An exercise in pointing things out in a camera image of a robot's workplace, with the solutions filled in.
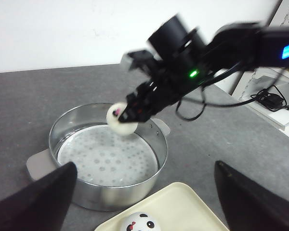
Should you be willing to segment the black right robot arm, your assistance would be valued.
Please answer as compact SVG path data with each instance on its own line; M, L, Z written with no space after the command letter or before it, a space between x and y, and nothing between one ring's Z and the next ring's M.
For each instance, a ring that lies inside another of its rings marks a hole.
M112 111L121 123L146 122L167 106L179 107L195 89L205 89L238 71L289 68L289 27L233 23L221 27L205 44L197 29L187 31L173 16L148 42L154 53L125 54L129 69L140 69L149 80L127 95L125 108Z

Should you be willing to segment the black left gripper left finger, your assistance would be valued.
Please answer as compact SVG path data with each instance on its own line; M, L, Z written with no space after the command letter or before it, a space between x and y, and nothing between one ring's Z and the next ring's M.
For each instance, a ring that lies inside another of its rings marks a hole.
M76 181L76 166L69 162L1 200L0 231L59 231Z

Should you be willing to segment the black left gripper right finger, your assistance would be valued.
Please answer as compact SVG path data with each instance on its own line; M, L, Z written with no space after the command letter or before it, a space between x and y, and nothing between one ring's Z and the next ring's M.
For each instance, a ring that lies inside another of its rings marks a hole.
M223 161L215 162L214 178L231 231L289 231L289 201Z

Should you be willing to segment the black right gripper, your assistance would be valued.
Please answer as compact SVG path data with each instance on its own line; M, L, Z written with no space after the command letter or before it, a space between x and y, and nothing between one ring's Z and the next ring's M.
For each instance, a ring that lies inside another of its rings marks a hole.
M118 116L121 123L144 123L164 108L177 103L207 78L202 66L176 73L163 60L157 60L147 50L123 54L121 65L128 71L139 69L149 77L126 96L127 106Z

